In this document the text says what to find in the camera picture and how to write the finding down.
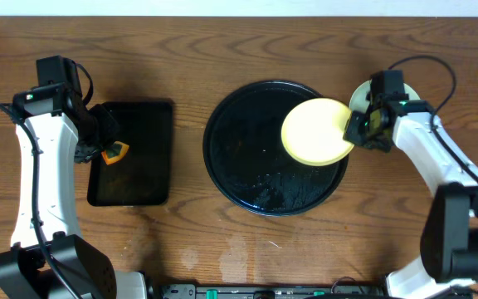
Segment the orange green sponge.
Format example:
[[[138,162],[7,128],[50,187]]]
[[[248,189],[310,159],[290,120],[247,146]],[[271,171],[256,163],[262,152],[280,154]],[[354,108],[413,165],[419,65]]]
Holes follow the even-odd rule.
[[[101,152],[102,159],[107,165],[121,161],[128,153],[129,145],[115,141],[110,147]]]

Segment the light green plate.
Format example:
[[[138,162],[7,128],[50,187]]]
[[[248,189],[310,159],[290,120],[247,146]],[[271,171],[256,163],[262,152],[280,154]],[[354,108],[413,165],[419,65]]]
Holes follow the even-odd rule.
[[[419,100],[420,96],[408,85],[404,84],[404,90],[408,94],[409,100]],[[358,111],[365,113],[370,105],[368,98],[371,91],[371,81],[362,83],[352,94],[349,102],[349,109],[351,111]]]

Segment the yellow plate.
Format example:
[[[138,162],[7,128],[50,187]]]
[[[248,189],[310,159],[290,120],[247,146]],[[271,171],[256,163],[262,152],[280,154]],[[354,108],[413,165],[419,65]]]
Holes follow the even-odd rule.
[[[351,110],[329,98],[304,101],[285,117],[280,137],[285,151],[309,166],[326,166],[346,157],[354,145],[344,140]]]

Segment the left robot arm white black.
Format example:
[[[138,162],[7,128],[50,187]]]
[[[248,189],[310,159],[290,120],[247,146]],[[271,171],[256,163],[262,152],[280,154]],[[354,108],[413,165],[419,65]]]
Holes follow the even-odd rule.
[[[140,272],[118,272],[86,242],[76,217],[73,164],[78,125],[94,120],[68,83],[18,93],[12,117],[21,151],[21,191],[0,288],[10,298],[146,298]]]

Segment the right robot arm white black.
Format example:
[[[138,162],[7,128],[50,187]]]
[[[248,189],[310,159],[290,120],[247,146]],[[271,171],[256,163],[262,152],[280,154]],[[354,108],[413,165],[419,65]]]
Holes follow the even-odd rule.
[[[433,298],[478,282],[478,167],[424,100],[352,100],[344,138],[414,164],[433,196],[420,255],[386,277],[388,295]]]

